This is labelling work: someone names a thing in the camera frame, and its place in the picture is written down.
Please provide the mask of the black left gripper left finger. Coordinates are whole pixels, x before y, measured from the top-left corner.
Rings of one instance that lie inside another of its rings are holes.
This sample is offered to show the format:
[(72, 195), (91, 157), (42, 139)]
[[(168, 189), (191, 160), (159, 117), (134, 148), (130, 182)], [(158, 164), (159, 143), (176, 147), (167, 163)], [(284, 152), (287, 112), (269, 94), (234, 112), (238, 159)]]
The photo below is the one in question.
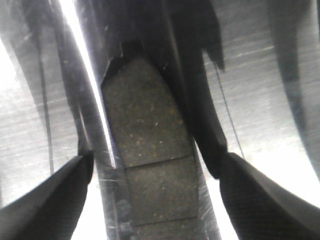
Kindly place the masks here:
[(70, 240), (87, 198), (92, 152), (72, 158), (33, 190), (0, 210), (2, 240)]

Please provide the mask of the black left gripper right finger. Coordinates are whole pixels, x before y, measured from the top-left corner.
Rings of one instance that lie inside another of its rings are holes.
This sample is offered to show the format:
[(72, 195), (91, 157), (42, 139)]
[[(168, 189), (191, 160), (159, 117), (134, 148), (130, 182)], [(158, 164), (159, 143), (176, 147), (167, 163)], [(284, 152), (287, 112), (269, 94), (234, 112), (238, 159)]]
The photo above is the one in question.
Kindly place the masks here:
[(318, 240), (320, 209), (235, 153), (221, 156), (220, 193), (240, 240)]

